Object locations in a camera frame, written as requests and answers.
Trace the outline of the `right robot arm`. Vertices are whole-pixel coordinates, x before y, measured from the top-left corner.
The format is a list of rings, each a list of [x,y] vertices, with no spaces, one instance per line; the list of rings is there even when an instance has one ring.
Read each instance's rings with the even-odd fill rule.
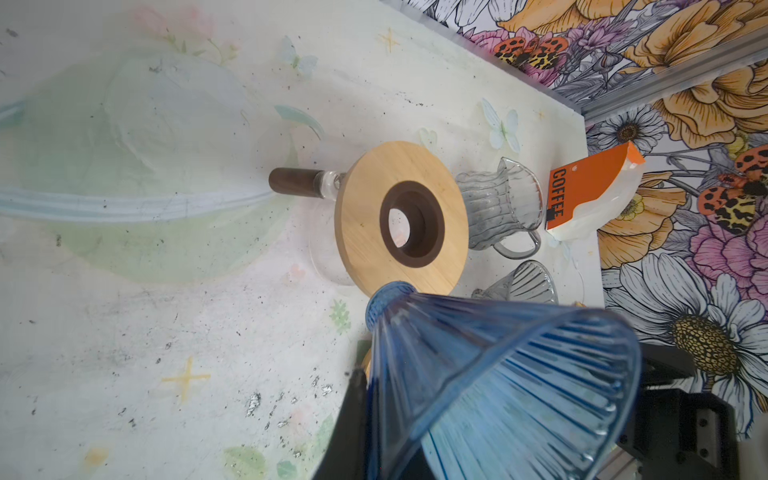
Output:
[[[693,357],[643,344],[640,389],[598,479],[738,479],[734,410],[711,393],[671,386],[691,380]]]

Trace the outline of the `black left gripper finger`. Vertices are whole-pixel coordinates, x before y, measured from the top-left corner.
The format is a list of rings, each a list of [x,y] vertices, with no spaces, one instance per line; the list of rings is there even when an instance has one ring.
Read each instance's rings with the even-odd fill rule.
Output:
[[[364,369],[350,375],[339,416],[315,480],[364,480],[371,444],[372,400]]]

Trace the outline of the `blue glass dripper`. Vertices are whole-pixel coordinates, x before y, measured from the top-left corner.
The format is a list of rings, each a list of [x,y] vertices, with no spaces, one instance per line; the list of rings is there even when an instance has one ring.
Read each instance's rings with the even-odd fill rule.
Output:
[[[605,309],[418,292],[369,300],[367,477],[417,454],[437,479],[592,479],[642,369],[633,328]]]

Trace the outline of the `orange coffee filter pack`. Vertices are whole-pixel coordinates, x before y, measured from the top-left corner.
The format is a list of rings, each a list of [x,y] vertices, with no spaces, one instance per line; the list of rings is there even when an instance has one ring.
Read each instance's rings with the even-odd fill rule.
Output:
[[[598,230],[630,203],[644,171],[645,159],[632,142],[553,168],[546,231],[565,242]]]

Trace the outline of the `wooden dripper ring stand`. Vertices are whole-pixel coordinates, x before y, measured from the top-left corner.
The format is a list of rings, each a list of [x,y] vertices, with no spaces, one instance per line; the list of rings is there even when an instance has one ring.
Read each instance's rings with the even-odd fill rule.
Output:
[[[349,169],[334,227],[342,262],[368,296],[393,281],[446,295],[468,257],[457,183],[427,148],[410,142],[383,143]]]

